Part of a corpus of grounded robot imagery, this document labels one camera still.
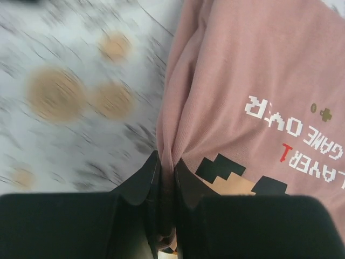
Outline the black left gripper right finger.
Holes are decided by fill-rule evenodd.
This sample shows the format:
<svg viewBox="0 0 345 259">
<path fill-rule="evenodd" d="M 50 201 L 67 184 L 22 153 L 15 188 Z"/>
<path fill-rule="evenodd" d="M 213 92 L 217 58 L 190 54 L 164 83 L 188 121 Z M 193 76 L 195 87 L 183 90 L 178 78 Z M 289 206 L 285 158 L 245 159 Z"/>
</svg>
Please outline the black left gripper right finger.
<svg viewBox="0 0 345 259">
<path fill-rule="evenodd" d="M 344 258 L 325 207 L 259 181 L 258 195 L 221 196 L 180 161 L 175 168 L 179 258 Z"/>
</svg>

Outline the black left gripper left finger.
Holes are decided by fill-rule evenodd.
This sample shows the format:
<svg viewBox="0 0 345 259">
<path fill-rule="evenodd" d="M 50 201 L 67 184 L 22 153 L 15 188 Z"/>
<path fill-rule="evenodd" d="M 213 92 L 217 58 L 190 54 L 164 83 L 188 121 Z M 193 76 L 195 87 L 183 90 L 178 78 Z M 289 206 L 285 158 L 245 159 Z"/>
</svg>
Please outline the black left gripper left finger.
<svg viewBox="0 0 345 259">
<path fill-rule="evenodd" d="M 1 258 L 157 258 L 161 164 L 109 192 L 1 196 Z"/>
</svg>

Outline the pink t shirt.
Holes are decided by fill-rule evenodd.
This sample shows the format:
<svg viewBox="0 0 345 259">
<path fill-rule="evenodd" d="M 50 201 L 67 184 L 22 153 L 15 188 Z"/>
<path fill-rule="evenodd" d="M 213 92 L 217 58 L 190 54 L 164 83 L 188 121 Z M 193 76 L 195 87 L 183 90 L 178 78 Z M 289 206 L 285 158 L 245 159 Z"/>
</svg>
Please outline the pink t shirt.
<svg viewBox="0 0 345 259">
<path fill-rule="evenodd" d="M 158 116 L 158 236 L 177 242 L 175 168 L 221 196 L 279 183 L 344 244 L 344 19 L 322 1 L 185 1 Z"/>
</svg>

